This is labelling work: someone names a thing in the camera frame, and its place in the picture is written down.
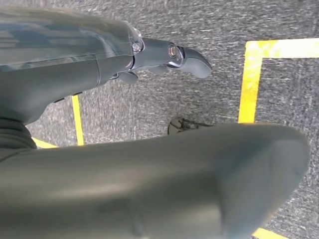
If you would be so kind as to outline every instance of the yellow tape line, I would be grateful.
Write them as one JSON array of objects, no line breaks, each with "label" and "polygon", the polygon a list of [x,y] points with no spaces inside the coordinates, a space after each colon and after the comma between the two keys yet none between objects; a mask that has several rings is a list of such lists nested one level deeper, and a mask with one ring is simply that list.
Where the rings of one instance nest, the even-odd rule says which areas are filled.
[{"label": "yellow tape line", "polygon": [[82,129],[80,105],[78,96],[72,96],[72,104],[73,106],[74,121],[76,122],[76,138],[78,145],[84,145],[83,131]]},{"label": "yellow tape line", "polygon": [[255,121],[263,58],[319,58],[319,38],[247,42],[239,107],[239,123]]},{"label": "yellow tape line", "polygon": [[286,237],[283,237],[276,233],[273,233],[271,231],[268,231],[265,229],[259,228],[256,230],[252,236],[256,237],[258,239],[287,239]]},{"label": "yellow tape line", "polygon": [[57,148],[57,146],[56,146],[56,145],[41,141],[41,140],[36,139],[36,138],[32,138],[32,139],[36,144],[36,146],[38,146],[39,148]]}]

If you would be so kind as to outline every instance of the screw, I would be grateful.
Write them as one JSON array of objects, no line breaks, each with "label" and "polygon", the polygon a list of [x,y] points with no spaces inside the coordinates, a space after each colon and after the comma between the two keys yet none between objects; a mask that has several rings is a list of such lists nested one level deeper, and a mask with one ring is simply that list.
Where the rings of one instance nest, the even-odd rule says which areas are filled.
[{"label": "screw", "polygon": [[142,49],[142,47],[138,43],[133,43],[132,47],[133,48],[133,51],[135,52],[140,52]]},{"label": "screw", "polygon": [[169,55],[172,58],[177,56],[177,47],[175,45],[171,45],[169,47]]}]

